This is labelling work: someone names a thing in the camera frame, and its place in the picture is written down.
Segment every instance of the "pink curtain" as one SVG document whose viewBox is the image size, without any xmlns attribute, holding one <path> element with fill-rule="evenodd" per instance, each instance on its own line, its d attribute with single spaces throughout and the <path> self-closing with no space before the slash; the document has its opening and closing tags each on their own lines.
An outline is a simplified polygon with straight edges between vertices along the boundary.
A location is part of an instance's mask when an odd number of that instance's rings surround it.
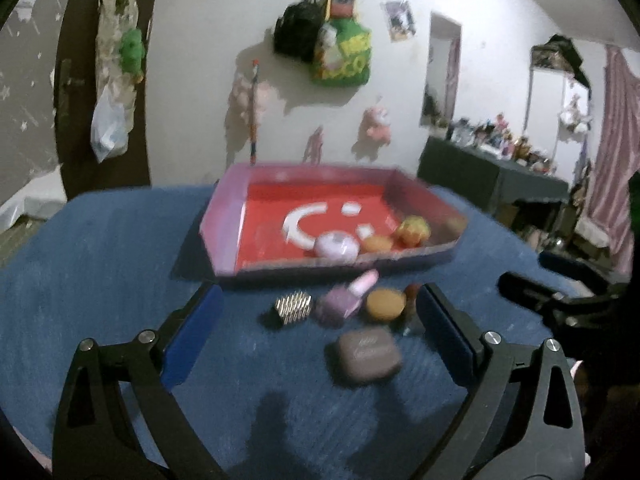
<svg viewBox="0 0 640 480">
<path fill-rule="evenodd" d="M 609 236 L 616 270 L 631 273 L 634 239 L 628 181 L 640 170 L 640 78 L 622 51 L 607 47 L 602 139 L 594 168 L 587 216 Z"/>
<path fill-rule="evenodd" d="M 444 96 L 444 118 L 453 119 L 458 95 L 458 76 L 460 74 L 460 38 L 451 41 L 449 63 L 447 65 L 447 81 Z"/>
</svg>

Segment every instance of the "metal screw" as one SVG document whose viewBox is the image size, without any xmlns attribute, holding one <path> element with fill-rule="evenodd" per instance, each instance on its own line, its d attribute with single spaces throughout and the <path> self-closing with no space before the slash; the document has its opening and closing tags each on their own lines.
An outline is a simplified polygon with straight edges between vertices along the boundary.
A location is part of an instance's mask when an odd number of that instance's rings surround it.
<svg viewBox="0 0 640 480">
<path fill-rule="evenodd" d="M 487 332 L 484 334 L 484 340 L 487 341 L 490 345 L 499 345 L 502 338 L 500 334 L 497 332 Z"/>
<path fill-rule="evenodd" d="M 153 330 L 143 330 L 138 334 L 138 341 L 143 344 L 151 343 L 156 338 L 156 333 Z"/>
<path fill-rule="evenodd" d="M 95 341 L 90 337 L 88 337 L 87 339 L 82 339 L 82 341 L 78 345 L 78 348 L 80 349 L 81 352 L 87 352 L 88 350 L 91 350 L 91 348 L 94 347 L 94 343 Z"/>
<path fill-rule="evenodd" d="M 560 343 L 558 341 L 556 341 L 555 339 L 547 339 L 545 341 L 545 345 L 552 352 L 557 352 L 560 349 Z"/>
</svg>

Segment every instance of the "nail polish bottle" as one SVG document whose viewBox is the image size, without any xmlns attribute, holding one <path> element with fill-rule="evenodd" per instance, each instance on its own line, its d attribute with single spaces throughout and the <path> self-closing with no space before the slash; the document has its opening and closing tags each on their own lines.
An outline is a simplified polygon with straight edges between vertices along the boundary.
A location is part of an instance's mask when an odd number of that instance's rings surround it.
<svg viewBox="0 0 640 480">
<path fill-rule="evenodd" d="M 334 286 L 316 304 L 314 317 L 323 326 L 340 328 L 344 320 L 357 313 L 362 305 L 362 297 L 378 281 L 377 270 L 365 272 L 351 285 Z"/>
</svg>

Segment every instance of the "picture on wall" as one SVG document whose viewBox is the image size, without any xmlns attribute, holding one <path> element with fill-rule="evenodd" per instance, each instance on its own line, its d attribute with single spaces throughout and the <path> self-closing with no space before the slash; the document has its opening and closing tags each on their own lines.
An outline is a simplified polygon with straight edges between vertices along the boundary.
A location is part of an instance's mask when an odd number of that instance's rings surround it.
<svg viewBox="0 0 640 480">
<path fill-rule="evenodd" d="M 408 1 L 387 2 L 382 7 L 386 12 L 391 41 L 404 41 L 415 36 L 414 14 Z"/>
</svg>

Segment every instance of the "blue table surface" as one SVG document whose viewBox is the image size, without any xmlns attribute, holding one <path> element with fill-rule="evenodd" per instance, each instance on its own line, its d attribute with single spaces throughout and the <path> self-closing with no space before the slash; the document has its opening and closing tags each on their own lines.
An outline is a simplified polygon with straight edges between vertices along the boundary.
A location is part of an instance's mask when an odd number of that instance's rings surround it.
<svg viewBox="0 0 640 480">
<path fill-rule="evenodd" d="M 435 282 L 484 330 L 539 345 L 548 330 L 501 298 L 513 270 L 571 294 L 541 269 L 519 238 L 453 193 L 433 188 L 469 225 L 452 261 L 382 279 L 404 288 Z M 212 187 L 86 194 L 48 221 L 0 270 L 0 405 L 50 454 L 56 408 L 78 342 L 132 339 L 183 306 L 211 270 L 198 225 Z M 225 311 L 189 379 L 174 395 L 218 463 L 234 479 L 407 478 L 451 422 L 466 391 L 422 337 L 398 336 L 404 366 L 393 380 L 358 389 L 334 385 L 327 365 L 341 330 L 308 320 L 287 330 L 264 322 L 295 288 L 225 290 Z M 329 285 L 306 288 L 314 297 Z M 123 394 L 143 449 L 163 463 Z"/>
</svg>

